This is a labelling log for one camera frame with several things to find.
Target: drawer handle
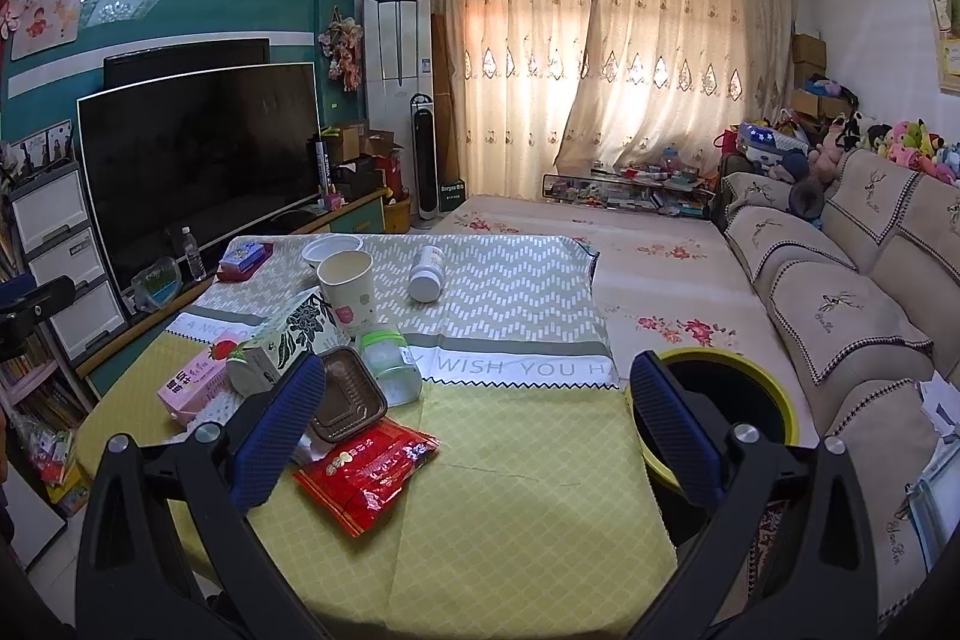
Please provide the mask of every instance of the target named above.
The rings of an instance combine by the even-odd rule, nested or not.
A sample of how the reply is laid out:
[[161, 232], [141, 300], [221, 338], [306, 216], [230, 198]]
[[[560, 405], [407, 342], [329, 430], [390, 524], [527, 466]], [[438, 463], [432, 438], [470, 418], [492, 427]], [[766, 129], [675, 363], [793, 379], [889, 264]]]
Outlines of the drawer handle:
[[60, 228], [54, 229], [49, 234], [44, 234], [43, 239], [40, 242], [50, 242], [51, 239], [56, 239], [61, 234], [69, 234], [69, 233], [70, 233], [70, 226], [64, 223], [64, 225], [62, 225]]
[[98, 343], [105, 336], [109, 336], [109, 335], [110, 333], [107, 329], [102, 330], [101, 333], [98, 333], [98, 335], [96, 335], [92, 340], [89, 340], [85, 345], [83, 345], [83, 349], [89, 350], [91, 345]]
[[90, 239], [90, 237], [84, 237], [80, 242], [77, 242], [70, 248], [70, 255], [75, 256], [77, 253], [83, 252], [83, 250], [90, 247], [91, 244], [93, 244], [93, 240]]

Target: plastic jar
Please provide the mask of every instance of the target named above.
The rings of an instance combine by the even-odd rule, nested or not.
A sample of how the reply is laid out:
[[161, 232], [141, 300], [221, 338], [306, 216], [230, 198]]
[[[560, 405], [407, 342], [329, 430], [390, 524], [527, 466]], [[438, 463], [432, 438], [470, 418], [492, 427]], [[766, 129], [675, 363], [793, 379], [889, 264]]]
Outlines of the plastic jar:
[[421, 247], [414, 259], [414, 266], [410, 269], [407, 292], [411, 298], [424, 304], [437, 301], [446, 282], [445, 269], [443, 250], [434, 244]]
[[364, 364], [387, 397], [388, 407], [405, 405], [419, 397], [424, 376], [398, 330], [385, 327], [365, 333], [358, 347]]

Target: green lid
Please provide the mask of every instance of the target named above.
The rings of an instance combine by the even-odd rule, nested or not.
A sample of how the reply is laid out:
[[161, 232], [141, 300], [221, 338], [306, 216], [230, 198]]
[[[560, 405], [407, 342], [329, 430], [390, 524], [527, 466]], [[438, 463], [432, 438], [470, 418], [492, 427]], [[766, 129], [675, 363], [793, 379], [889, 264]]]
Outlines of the green lid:
[[365, 348], [386, 339], [392, 342], [401, 342], [404, 345], [407, 343], [407, 340], [403, 338], [402, 333], [397, 329], [378, 329], [375, 332], [365, 333], [365, 335], [360, 338], [360, 347]]

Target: wooden basket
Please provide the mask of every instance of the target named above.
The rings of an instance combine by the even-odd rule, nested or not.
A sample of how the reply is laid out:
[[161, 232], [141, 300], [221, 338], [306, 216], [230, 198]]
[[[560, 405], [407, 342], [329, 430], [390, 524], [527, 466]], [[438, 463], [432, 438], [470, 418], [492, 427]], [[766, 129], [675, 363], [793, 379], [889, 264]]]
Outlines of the wooden basket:
[[396, 204], [383, 206], [383, 230], [385, 234], [406, 234], [410, 231], [410, 196]]

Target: storage drawer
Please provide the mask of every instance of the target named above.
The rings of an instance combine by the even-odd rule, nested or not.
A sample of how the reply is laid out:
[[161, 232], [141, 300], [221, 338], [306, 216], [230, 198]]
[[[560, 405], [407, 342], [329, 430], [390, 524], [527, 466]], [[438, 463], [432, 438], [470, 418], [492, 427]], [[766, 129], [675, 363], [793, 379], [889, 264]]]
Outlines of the storage drawer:
[[96, 281], [92, 289], [50, 319], [50, 325], [70, 360], [100, 341], [106, 343], [107, 336], [125, 323], [106, 277]]
[[89, 227], [37, 256], [29, 266], [39, 286], [61, 274], [69, 275], [75, 286], [92, 283], [106, 274]]
[[51, 181], [25, 186], [27, 193], [11, 195], [23, 252], [30, 254], [88, 220], [80, 189], [80, 172], [73, 170]]
[[335, 234], [383, 234], [383, 199], [373, 199], [352, 213], [330, 221]]

